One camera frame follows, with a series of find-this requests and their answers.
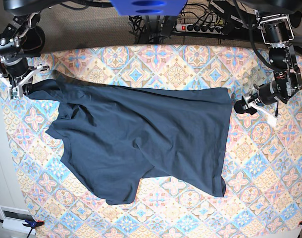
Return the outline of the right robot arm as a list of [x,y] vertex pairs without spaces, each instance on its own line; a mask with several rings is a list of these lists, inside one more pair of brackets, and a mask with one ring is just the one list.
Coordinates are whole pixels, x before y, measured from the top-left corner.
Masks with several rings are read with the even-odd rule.
[[28,58],[41,56],[45,44],[40,18],[39,12],[15,16],[0,34],[0,81],[7,86],[11,100],[30,94],[33,77],[50,68],[28,64]]

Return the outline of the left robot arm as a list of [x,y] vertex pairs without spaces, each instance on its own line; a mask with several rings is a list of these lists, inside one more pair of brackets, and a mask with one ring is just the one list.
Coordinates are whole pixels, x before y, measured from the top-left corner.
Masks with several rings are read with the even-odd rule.
[[[246,0],[248,7],[254,9],[255,19],[246,22],[239,9],[238,2],[233,2],[234,7],[243,23],[249,31],[251,47],[259,60],[273,70],[274,80],[254,85],[254,89],[242,96],[241,100],[234,104],[234,110],[238,114],[253,115],[260,111],[267,115],[267,122],[275,126],[278,112],[269,113],[264,109],[265,105],[286,104],[298,91],[302,89],[301,72],[297,64],[294,46],[292,25],[289,16],[302,7],[301,0]],[[253,32],[259,29],[264,43],[269,49],[269,59],[266,60],[257,50]]]

